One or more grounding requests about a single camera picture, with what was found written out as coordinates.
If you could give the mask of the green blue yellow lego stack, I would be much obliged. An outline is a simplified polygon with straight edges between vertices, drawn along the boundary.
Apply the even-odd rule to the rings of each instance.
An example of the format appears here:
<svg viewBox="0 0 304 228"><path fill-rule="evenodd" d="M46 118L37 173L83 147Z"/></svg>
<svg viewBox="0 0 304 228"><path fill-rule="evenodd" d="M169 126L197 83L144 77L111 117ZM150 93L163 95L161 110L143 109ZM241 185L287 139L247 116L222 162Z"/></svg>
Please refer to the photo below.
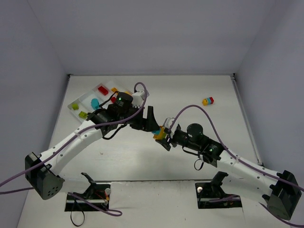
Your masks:
<svg viewBox="0 0 304 228"><path fill-rule="evenodd" d="M165 127L160 127L159 130L152 132L153 133L153 139L155 140L162 140L166 138L167 134L165 132Z"/></svg>

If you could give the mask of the yellow square lego brick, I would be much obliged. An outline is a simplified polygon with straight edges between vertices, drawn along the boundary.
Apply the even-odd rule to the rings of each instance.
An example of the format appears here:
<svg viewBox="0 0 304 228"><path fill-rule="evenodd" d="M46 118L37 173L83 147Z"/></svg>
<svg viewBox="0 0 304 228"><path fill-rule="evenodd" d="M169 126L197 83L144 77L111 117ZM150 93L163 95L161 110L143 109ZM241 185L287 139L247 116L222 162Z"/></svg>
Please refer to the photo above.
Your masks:
<svg viewBox="0 0 304 228"><path fill-rule="evenodd" d="M118 92L118 89L115 88L115 87L113 87L113 88L111 89L111 91L112 91L113 93L115 93L115 92Z"/></svg>

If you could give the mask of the yellow blue red lego stack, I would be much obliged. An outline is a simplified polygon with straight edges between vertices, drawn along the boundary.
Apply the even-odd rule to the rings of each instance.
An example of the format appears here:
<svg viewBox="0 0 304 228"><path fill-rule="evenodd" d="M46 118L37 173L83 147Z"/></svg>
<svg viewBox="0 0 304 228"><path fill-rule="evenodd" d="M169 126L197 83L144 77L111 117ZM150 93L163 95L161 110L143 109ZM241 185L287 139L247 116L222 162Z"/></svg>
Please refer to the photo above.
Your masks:
<svg viewBox="0 0 304 228"><path fill-rule="evenodd" d="M214 103L213 97L207 97L202 100L203 106L212 105Z"/></svg>

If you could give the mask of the blue oval lego brick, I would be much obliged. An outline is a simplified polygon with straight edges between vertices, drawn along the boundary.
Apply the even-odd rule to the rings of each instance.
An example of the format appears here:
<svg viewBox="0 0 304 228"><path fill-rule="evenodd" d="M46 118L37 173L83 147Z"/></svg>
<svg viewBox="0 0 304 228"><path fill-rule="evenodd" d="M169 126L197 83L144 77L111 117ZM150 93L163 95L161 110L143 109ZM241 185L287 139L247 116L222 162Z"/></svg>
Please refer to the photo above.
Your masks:
<svg viewBox="0 0 304 228"><path fill-rule="evenodd" d="M99 100L97 98L93 98L91 100L91 107L94 109L94 110L97 110L99 108Z"/></svg>

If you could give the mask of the red flower lego brick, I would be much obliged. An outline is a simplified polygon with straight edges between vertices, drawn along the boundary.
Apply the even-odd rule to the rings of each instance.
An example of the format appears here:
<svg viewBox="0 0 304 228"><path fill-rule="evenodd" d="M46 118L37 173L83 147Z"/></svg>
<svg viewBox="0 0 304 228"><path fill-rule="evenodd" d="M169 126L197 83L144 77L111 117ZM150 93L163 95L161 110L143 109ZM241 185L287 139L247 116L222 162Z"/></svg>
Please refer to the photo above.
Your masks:
<svg viewBox="0 0 304 228"><path fill-rule="evenodd" d="M108 93L109 93L108 89L104 86L98 87L98 91L104 96L108 95Z"/></svg>

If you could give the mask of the small green lego brick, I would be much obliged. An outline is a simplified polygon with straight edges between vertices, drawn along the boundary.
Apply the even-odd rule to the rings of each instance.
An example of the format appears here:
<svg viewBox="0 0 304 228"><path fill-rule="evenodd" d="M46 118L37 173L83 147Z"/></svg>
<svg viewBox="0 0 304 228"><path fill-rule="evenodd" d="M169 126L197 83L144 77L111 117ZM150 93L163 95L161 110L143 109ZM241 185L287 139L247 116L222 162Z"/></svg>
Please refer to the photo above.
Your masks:
<svg viewBox="0 0 304 228"><path fill-rule="evenodd" d="M79 109L78 104L75 104L75 103L73 103L73 104L71 105L71 107L72 107L73 110L78 110L78 109Z"/></svg>

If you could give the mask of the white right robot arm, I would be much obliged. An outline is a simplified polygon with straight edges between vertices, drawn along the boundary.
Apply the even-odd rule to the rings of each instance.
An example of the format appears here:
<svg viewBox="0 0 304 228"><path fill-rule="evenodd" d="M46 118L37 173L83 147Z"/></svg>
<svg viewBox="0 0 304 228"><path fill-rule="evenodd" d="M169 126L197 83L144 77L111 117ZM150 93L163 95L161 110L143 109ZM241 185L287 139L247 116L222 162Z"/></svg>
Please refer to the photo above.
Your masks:
<svg viewBox="0 0 304 228"><path fill-rule="evenodd" d="M179 145L204 164L215 167L218 172L211 185L221 197L238 195L262 204L280 219L291 219L302 195L291 172L273 171L228 152L204 135L198 123L190 124L186 131L178 126L172 133L162 127L153 138L168 151Z"/></svg>

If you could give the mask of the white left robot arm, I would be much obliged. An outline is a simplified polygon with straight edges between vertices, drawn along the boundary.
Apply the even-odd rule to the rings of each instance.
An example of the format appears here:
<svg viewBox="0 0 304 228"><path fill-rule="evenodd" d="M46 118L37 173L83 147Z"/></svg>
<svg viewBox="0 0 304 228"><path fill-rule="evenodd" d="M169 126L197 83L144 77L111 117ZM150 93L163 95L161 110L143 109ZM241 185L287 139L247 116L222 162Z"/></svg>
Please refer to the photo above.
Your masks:
<svg viewBox="0 0 304 228"><path fill-rule="evenodd" d="M153 107L149 106L147 117L143 117L146 98L147 93L143 90L132 95L119 92L113 104L90 113L77 130L54 148L39 155L33 152L28 154L25 157L26 180L43 200L59 192L92 194L93 179L88 174L79 172L68 177L62 174L63 168L86 147L105 137L120 124L145 132L158 130Z"/></svg>

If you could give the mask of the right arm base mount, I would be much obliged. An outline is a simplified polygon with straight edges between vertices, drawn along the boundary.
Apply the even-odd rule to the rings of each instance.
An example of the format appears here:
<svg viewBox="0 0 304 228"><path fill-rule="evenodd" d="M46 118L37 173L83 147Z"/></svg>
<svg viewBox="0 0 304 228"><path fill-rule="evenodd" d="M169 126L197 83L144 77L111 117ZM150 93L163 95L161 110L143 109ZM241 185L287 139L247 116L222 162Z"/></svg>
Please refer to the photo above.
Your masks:
<svg viewBox="0 0 304 228"><path fill-rule="evenodd" d="M226 194L221 187L214 187L209 182L195 183L198 209L231 209L241 208L239 196Z"/></svg>

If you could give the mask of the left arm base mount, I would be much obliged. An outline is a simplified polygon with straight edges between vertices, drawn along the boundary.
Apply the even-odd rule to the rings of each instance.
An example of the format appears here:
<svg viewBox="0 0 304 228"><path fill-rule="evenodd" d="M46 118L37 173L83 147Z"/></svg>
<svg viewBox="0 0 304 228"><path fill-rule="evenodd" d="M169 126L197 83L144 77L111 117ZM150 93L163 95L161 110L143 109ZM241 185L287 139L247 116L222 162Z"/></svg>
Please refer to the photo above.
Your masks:
<svg viewBox="0 0 304 228"><path fill-rule="evenodd" d="M109 209L109 200L111 194L110 183L97 183L94 189L87 190L85 193L75 193L79 197L87 200L96 207L106 210ZM97 209L89 206L84 201L79 200L71 195L66 196L65 212L90 212Z"/></svg>

